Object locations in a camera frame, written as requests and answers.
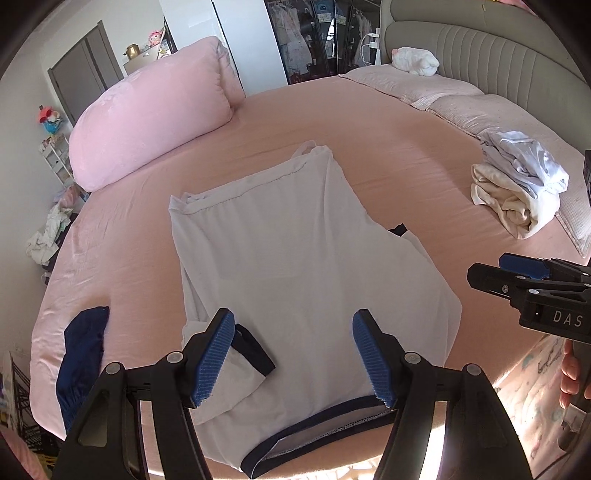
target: white wall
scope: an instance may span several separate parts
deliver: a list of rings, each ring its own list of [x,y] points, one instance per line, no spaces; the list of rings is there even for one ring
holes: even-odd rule
[[[47,135],[36,121],[39,105],[59,108],[47,70],[102,20],[125,74],[123,53],[162,28],[158,0],[70,0],[37,28],[0,80],[0,354],[31,348],[31,332],[45,292],[43,270],[25,254],[25,242],[45,224],[61,183],[38,145]]]
[[[37,123],[47,88],[30,44],[19,51],[0,80],[0,352],[15,344],[31,348],[31,331],[45,291],[41,267],[25,255],[25,242],[45,223],[61,183],[37,147],[46,137]]]

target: wardrobe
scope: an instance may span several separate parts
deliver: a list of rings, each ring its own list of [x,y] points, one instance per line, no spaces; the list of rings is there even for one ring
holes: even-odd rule
[[[379,1],[265,2],[288,83],[346,73],[375,63]]]
[[[178,48],[228,47],[247,95],[374,64],[381,0],[160,0]]]

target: pink pillow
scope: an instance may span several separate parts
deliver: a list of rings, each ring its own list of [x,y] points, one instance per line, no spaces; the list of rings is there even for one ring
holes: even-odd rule
[[[207,37],[113,85],[70,136],[76,182],[101,189],[229,122],[244,100],[228,51]]]

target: gray door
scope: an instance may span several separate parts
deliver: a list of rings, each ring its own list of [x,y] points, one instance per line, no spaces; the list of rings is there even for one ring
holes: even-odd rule
[[[123,78],[102,23],[74,45],[48,73],[73,125],[91,103]]]

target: headboard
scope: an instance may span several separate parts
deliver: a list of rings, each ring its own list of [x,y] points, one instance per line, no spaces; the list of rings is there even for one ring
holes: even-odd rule
[[[591,148],[591,89],[535,15],[490,0],[382,0],[381,60],[399,47],[430,50],[438,74],[501,95],[566,142]]]

